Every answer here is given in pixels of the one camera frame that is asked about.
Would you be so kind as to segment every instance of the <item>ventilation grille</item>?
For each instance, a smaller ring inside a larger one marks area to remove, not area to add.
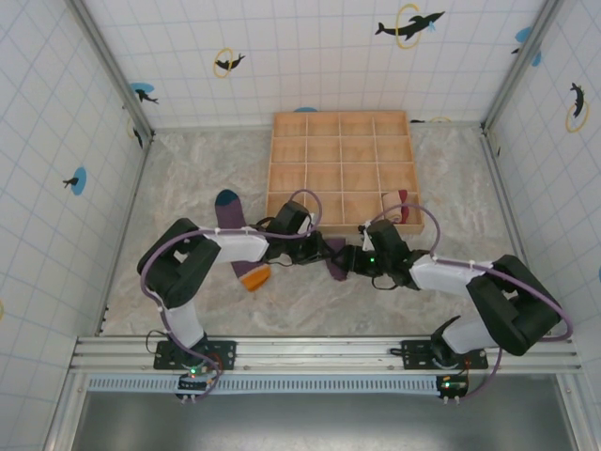
[[[94,375],[89,379],[92,392],[178,393],[199,392],[177,389],[174,375]],[[215,395],[268,393],[403,393],[437,395],[435,376],[346,376],[346,375],[223,375]]]

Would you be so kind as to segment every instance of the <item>grid pattern wall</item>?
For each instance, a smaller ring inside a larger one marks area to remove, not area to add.
[[[501,171],[534,273],[577,325],[601,407],[601,2],[571,0],[503,113]]]
[[[121,105],[63,0],[0,2],[2,450],[41,449],[100,317],[143,157]]]
[[[401,109],[424,121],[482,120],[543,3],[87,5],[128,80],[147,84],[149,97],[158,100],[142,101],[153,126],[171,128],[270,124],[274,113],[302,107]]]

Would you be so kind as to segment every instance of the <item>wooden grid tray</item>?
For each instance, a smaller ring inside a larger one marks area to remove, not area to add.
[[[402,111],[279,113],[271,138],[267,216],[308,188],[323,204],[319,229],[326,235],[357,233],[357,226],[382,212],[382,196],[407,190],[421,204],[407,115]],[[310,211],[310,195],[295,200]],[[399,233],[420,234],[424,215],[410,209]]]

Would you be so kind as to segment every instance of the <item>gray textured floor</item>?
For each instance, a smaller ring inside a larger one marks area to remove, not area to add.
[[[478,130],[433,126],[415,128],[411,136],[423,202],[442,226],[438,253],[476,260],[511,253]],[[264,216],[269,154],[270,132],[157,136],[118,261],[105,334],[161,328],[135,266],[177,218],[215,226],[213,203],[224,188],[239,194],[249,222]],[[407,238],[412,248],[429,248],[434,227],[426,223],[421,236]],[[218,265],[194,301],[209,334],[428,334],[473,309],[468,300],[438,292],[376,291],[357,275],[335,282],[323,262],[273,266],[271,279],[255,293],[243,288],[229,265]]]

